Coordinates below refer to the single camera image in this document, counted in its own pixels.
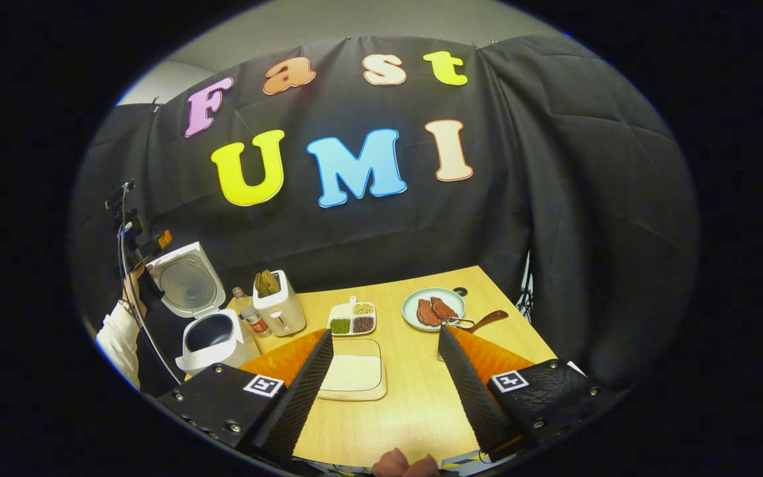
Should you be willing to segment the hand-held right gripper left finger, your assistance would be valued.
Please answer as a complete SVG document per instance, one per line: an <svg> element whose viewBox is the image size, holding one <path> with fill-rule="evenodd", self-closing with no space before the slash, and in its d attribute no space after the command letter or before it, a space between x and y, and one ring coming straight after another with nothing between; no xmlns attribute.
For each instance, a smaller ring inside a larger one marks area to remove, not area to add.
<svg viewBox="0 0 763 477"><path fill-rule="evenodd" d="M330 330L319 329L242 366L206 366L156 401L218 446L291 464L333 356Z"/></svg>

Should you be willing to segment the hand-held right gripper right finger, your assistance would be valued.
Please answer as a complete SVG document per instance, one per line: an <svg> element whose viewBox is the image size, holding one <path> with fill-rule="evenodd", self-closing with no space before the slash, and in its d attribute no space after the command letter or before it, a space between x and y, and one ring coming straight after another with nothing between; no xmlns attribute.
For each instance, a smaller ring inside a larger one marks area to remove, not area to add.
<svg viewBox="0 0 763 477"><path fill-rule="evenodd" d="M491 459L566 440L619 396L569 362L532 364L460 328L441 328L438 351L476 442Z"/></svg>

